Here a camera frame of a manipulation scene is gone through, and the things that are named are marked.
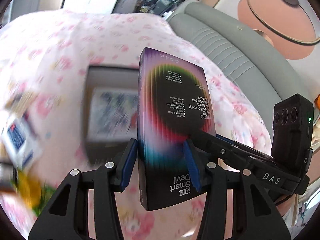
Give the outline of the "yellow green snack bag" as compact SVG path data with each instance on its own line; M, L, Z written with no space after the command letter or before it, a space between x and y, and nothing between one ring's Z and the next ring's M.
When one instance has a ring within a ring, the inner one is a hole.
M25 205L39 217L56 188L41 182L37 177L18 170L17 192Z

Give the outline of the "pink cartoon print blanket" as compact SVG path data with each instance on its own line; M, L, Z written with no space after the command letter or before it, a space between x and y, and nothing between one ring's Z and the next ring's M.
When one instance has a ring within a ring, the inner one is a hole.
M42 155L33 174L57 187L67 173L90 169L80 139L80 106L91 64L137 68L145 47L204 69L216 131L264 153L271 137L258 111L198 48L150 14L80 14L67 10L23 15L1 30L1 104L15 93L37 95L29 116Z

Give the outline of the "colourful Smart Devil box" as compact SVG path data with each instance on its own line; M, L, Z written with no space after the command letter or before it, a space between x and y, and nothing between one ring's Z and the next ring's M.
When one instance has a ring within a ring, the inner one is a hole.
M144 48L138 96L141 205L155 211L196 197L183 144L198 131L215 134L204 70L168 53Z

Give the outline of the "pixel bead art board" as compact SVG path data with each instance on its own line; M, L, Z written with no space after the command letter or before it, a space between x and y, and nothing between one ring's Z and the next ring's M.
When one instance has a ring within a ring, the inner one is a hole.
M86 139L125 142L137 137L138 93L131 89L93 89Z

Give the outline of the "grey upholstered headboard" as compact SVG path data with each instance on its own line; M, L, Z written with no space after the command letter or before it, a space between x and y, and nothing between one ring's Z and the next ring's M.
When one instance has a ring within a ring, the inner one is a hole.
M168 18L174 33L198 48L237 85L273 134L275 104L311 96L288 61L247 25L196 0L186 0Z

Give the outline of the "white blue wipes pack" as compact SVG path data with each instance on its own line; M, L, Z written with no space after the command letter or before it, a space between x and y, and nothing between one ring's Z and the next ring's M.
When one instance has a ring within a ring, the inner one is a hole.
M24 117L9 116L1 139L9 159L18 170L30 170L42 154L39 141Z

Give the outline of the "black Daphne shoe box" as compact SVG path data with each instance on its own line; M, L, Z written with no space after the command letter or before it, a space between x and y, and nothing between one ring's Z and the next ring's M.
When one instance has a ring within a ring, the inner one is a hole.
M139 70L88 68L82 100L81 140L91 165L110 161L137 137Z

